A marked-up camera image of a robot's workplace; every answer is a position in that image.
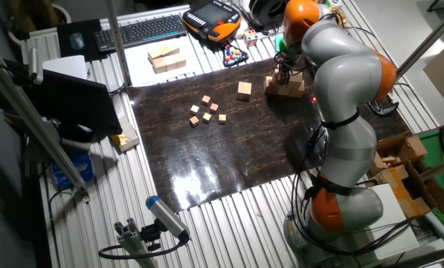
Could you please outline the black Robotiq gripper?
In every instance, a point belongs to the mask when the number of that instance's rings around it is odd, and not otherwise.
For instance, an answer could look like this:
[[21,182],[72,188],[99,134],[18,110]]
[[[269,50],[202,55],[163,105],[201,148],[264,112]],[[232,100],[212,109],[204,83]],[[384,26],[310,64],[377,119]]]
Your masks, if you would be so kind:
[[281,55],[274,57],[277,63],[277,68],[273,72],[273,79],[279,80],[282,86],[287,86],[290,80],[290,71],[295,71],[297,68],[298,58],[286,59]]

